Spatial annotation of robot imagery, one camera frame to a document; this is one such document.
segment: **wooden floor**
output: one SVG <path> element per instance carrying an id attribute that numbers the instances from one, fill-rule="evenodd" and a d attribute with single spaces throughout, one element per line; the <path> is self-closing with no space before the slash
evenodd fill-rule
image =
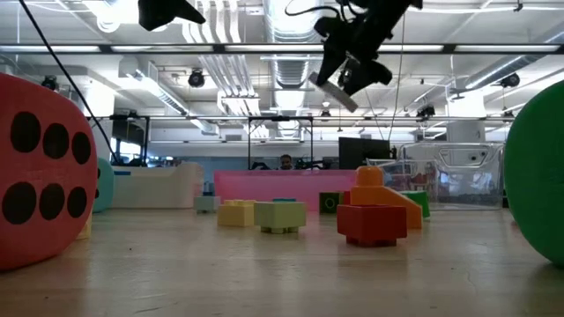
<path id="1" fill-rule="evenodd" d="M 91 240 L 0 274 L 0 316 L 564 316 L 564 271 L 505 211 L 434 213 L 397 247 L 218 228 L 193 211 L 111 210 Z"/>

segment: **ceiling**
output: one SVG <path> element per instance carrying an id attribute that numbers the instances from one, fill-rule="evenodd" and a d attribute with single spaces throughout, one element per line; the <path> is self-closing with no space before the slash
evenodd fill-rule
<path id="1" fill-rule="evenodd" d="M 182 36 L 182 26 L 171 24 L 165 31 L 149 33 L 135 24 L 121 24 L 112 33 L 103 33 L 97 26 L 97 18 L 87 11 L 87 1 L 27 1 L 42 30 L 51 43 L 114 43 L 114 44 L 156 44 L 186 43 Z M 515 7 L 514 0 L 435 0 L 424 1 L 426 10 L 439 10 L 440 13 L 409 11 L 405 15 L 405 30 L 398 23 L 391 42 L 401 43 L 531 43 L 558 25 L 562 26 L 564 3 L 558 0 L 522 1 L 525 8 L 536 10 L 488 11 L 496 8 Z M 326 0 L 325 4 L 335 5 Z M 266 42 L 267 25 L 264 22 L 263 3 L 257 0 L 240 0 L 239 34 L 247 43 Z M 461 10 L 476 10 L 478 13 L 461 13 Z M 25 13 L 19 9 L 17 1 L 0 2 L 0 43 L 39 43 L 41 42 Z M 358 92 L 353 99 L 360 105 L 354 113 L 349 113 L 313 85 L 306 83 L 303 106 L 296 114 L 319 115 L 329 109 L 332 116 L 363 116 L 378 114 L 413 114 L 420 107 L 414 104 L 423 93 L 449 83 L 453 78 L 464 79 L 485 67 L 499 61 L 503 55 L 382 55 L 379 62 L 386 65 L 394 74 L 390 85 L 370 85 Z M 157 66 L 160 82 L 167 86 L 188 105 L 189 111 L 201 115 L 223 115 L 217 107 L 218 88 L 209 78 L 209 72 L 195 55 L 150 55 L 139 56 L 142 61 L 151 60 Z M 247 55 L 246 64 L 260 97 L 259 107 L 263 114 L 275 114 L 274 80 L 271 61 L 265 55 Z M 65 55 L 62 60 L 69 66 L 82 66 L 100 74 L 112 83 L 117 90 L 115 107 L 136 109 L 140 114 L 163 115 L 170 110 L 152 94 L 134 86 L 129 78 L 120 78 L 119 55 Z M 33 69 L 53 65 L 45 55 L 0 55 L 0 62 L 14 64 L 26 74 L 34 76 Z M 504 91 L 500 87 L 487 87 L 483 91 L 486 112 L 497 113 L 503 107 L 520 105 L 555 80 L 562 80 L 564 55 L 553 55 L 540 59 L 517 72 L 521 85 Z M 191 88 L 188 75 L 194 68 L 204 68 L 207 84 L 203 88 Z M 322 103 L 329 101 L 325 108 Z M 435 106 L 437 115 L 446 115 L 444 95 L 427 102 Z"/>

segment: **teal cushion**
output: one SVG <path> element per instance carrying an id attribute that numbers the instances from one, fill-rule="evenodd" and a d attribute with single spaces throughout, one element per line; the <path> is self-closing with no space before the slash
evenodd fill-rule
<path id="1" fill-rule="evenodd" d="M 101 212 L 112 205 L 114 199 L 114 168 L 103 158 L 98 158 L 98 188 L 93 212 Z"/>

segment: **person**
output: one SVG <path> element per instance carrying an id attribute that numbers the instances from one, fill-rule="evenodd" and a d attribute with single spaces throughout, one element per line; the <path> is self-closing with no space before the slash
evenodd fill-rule
<path id="1" fill-rule="evenodd" d="M 291 170 L 293 169 L 292 166 L 292 157 L 288 154 L 284 154 L 280 157 L 280 168 L 281 170 Z"/>

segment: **light green toy block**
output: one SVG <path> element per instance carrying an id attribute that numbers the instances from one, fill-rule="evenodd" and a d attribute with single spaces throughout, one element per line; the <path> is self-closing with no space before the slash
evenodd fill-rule
<path id="1" fill-rule="evenodd" d="M 306 204 L 255 203 L 255 225 L 260 225 L 263 232 L 298 232 L 299 227 L 306 225 Z"/>

